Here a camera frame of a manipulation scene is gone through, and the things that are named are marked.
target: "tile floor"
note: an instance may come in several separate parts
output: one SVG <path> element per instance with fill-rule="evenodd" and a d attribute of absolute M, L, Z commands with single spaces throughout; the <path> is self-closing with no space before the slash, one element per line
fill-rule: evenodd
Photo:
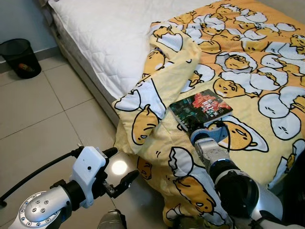
<path fill-rule="evenodd" d="M 0 195 L 42 165 L 77 148 L 112 147 L 116 129 L 77 74 L 61 56 L 40 61 L 42 72 L 23 80 L 13 71 L 0 74 Z M 68 180 L 74 158 L 42 172 L 7 198 L 0 209 L 0 229 L 8 228 L 20 204 L 54 182 Z M 118 153 L 107 167 L 108 182 L 117 185 L 123 175 L 113 164 L 124 161 L 124 174 L 135 169 L 133 160 Z M 61 225 L 63 229 L 95 229 L 104 213 L 118 208 L 129 229 L 166 228 L 162 221 L 163 198 L 141 178 L 116 199 L 98 198 Z"/>

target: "trash can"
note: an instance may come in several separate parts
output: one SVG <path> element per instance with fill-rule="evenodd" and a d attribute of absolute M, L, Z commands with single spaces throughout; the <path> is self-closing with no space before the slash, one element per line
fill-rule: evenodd
<path fill-rule="evenodd" d="M 13 39 L 0 45 L 0 54 L 16 72 L 24 79 L 35 77 L 41 72 L 41 67 L 26 39 Z"/>

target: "yellow blanket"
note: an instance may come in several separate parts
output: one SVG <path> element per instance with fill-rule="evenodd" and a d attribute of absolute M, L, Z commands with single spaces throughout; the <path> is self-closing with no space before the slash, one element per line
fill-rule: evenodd
<path fill-rule="evenodd" d="M 168 226 L 180 215 L 220 228 L 231 220 L 167 107 L 215 91 L 234 110 L 222 119 L 231 159 L 273 187 L 305 149 L 304 35 L 304 25 L 254 0 L 223 0 L 151 25 L 142 79 L 113 103 L 115 146 L 137 155 L 141 175 L 164 197 Z"/>

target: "book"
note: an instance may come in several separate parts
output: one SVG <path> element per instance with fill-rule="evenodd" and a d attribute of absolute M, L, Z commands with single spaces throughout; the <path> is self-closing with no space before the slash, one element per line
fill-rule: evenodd
<path fill-rule="evenodd" d="M 233 109 L 218 95 L 207 89 L 170 105 L 177 121 L 185 131 L 207 127 L 227 115 Z"/>

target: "quilted mattress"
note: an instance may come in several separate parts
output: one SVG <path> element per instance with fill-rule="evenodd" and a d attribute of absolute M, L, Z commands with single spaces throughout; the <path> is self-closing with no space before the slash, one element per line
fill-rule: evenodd
<path fill-rule="evenodd" d="M 97 77 L 114 97 L 139 81 L 149 53 L 148 31 L 215 0 L 49 0 Z"/>

